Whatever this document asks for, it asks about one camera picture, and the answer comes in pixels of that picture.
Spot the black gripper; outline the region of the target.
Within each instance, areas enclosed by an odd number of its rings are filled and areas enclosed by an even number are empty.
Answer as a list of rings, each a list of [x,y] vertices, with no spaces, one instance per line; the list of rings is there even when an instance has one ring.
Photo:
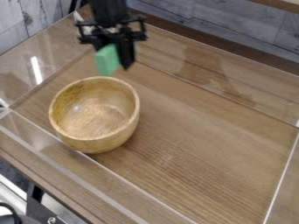
[[[104,27],[96,21],[84,20],[83,26],[94,28],[90,35],[79,35],[79,42],[86,45],[94,45],[95,51],[99,51],[106,45],[115,44],[120,64],[127,70],[136,60],[135,43],[148,39],[146,29],[146,16],[130,15],[124,20]]]

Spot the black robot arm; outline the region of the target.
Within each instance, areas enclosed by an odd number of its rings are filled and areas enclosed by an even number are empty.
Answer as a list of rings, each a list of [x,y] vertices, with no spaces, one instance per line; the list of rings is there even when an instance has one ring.
[[[92,20],[75,22],[79,42],[92,45],[102,75],[136,61],[136,42],[147,41],[146,17],[130,13],[127,0],[90,0]]]

